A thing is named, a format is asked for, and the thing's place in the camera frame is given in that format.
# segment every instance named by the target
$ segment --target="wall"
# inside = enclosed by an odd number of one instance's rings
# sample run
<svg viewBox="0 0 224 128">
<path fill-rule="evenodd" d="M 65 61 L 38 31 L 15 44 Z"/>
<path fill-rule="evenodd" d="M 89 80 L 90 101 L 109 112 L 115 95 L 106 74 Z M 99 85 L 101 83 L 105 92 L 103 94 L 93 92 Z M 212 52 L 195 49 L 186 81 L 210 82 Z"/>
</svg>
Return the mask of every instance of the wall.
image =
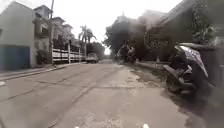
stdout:
<svg viewBox="0 0 224 128">
<path fill-rule="evenodd" d="M 29 68 L 35 65 L 34 13 L 17 2 L 0 15 L 0 69 Z"/>
</svg>

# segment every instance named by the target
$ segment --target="parked scooter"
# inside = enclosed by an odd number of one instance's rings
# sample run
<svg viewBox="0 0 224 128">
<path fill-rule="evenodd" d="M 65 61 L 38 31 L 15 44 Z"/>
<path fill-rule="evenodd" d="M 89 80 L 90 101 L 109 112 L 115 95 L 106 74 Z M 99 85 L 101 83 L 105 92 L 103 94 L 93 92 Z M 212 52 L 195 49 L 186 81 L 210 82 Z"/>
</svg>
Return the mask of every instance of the parked scooter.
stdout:
<svg viewBox="0 0 224 128">
<path fill-rule="evenodd" d="M 164 68 L 168 72 L 167 88 L 170 92 L 194 96 L 199 86 L 208 82 L 208 72 L 202 61 L 200 50 L 214 50 L 212 46 L 180 43 L 175 46 L 171 63 Z"/>
</svg>

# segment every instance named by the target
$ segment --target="roof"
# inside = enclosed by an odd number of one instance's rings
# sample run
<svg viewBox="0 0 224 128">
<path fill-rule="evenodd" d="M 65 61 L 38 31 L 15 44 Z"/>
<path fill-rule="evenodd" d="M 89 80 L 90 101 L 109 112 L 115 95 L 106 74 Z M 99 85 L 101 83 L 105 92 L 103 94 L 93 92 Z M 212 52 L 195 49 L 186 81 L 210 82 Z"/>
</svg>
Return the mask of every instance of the roof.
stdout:
<svg viewBox="0 0 224 128">
<path fill-rule="evenodd" d="M 65 24 L 65 25 L 63 25 L 63 27 L 69 27 L 69 28 L 73 28 L 71 25 L 69 25 L 69 24 Z"/>
<path fill-rule="evenodd" d="M 61 22 L 65 22 L 65 20 L 63 20 L 61 17 L 57 16 L 57 17 L 54 17 L 52 18 L 52 20 L 59 20 Z"/>
<path fill-rule="evenodd" d="M 53 12 L 50 8 L 48 8 L 46 5 L 41 5 L 41 6 L 39 6 L 39 7 L 37 7 L 37 8 L 34 8 L 33 10 L 39 10 L 39 9 L 45 9 L 45 10 L 47 10 L 48 12 Z"/>
</svg>

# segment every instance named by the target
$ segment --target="utility pole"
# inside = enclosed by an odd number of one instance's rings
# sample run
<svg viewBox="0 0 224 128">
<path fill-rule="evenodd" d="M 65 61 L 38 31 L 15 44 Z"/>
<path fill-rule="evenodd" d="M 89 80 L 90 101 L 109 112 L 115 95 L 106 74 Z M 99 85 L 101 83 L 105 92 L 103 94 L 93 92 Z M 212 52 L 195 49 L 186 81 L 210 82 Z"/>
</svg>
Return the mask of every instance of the utility pole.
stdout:
<svg viewBox="0 0 224 128">
<path fill-rule="evenodd" d="M 50 20 L 49 20 L 49 63 L 54 64 L 53 61 L 53 43 L 52 43 L 52 17 L 53 17 L 53 9 L 54 9 L 54 0 L 51 3 L 51 13 L 50 13 Z"/>
</svg>

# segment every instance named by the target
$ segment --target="window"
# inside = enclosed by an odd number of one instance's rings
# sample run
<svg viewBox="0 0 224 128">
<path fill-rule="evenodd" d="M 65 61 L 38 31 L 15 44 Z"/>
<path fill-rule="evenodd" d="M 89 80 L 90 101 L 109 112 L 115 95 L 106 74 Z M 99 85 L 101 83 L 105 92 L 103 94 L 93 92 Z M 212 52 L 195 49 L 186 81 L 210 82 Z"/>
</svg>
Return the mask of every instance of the window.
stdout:
<svg viewBox="0 0 224 128">
<path fill-rule="evenodd" d="M 42 36 L 47 37 L 49 35 L 49 31 L 47 28 L 42 27 Z"/>
</svg>

